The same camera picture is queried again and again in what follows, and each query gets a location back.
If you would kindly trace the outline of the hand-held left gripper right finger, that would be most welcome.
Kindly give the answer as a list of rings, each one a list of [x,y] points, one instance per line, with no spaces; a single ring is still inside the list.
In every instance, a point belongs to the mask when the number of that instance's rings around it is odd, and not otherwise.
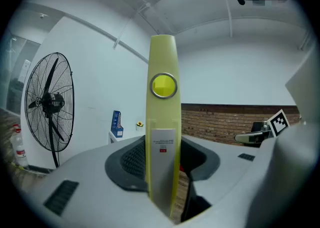
[[[181,222],[187,224],[200,217],[231,192],[257,153],[256,148],[183,136],[180,162],[188,187]]]

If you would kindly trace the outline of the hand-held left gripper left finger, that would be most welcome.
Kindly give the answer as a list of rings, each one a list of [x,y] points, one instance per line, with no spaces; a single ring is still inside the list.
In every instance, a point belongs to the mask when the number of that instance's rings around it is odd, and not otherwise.
[[[136,145],[139,138],[111,143],[79,153],[41,179],[27,195],[32,210],[50,227],[173,227],[146,191],[125,190],[106,172],[113,153]],[[47,207],[58,187],[77,184],[61,214]]]

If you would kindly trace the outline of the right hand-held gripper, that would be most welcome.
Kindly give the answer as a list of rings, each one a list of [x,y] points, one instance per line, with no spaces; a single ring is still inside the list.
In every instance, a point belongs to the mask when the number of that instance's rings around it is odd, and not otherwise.
[[[267,121],[263,122],[261,131],[246,134],[237,134],[234,137],[234,140],[237,143],[257,144],[263,141],[263,136],[264,139],[277,137],[287,127],[290,127],[290,124],[283,109],[281,109]]]

